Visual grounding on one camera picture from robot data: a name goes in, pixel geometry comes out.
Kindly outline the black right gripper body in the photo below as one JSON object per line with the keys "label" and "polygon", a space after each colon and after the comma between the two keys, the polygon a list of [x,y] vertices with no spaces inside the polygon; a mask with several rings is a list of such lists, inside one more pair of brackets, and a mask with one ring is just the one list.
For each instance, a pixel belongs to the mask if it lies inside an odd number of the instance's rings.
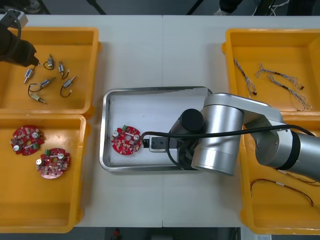
{"label": "black right gripper body", "polygon": [[171,150],[171,149],[178,149],[180,147],[180,141],[176,138],[167,138],[166,142],[165,142],[165,149],[167,151]]}

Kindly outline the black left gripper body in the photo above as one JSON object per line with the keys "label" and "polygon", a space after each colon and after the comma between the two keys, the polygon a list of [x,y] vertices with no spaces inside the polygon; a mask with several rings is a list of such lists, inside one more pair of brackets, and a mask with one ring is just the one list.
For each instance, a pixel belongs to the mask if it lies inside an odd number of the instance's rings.
{"label": "black left gripper body", "polygon": [[36,58],[35,47],[26,40],[7,39],[0,40],[0,61],[23,67],[33,65]]}

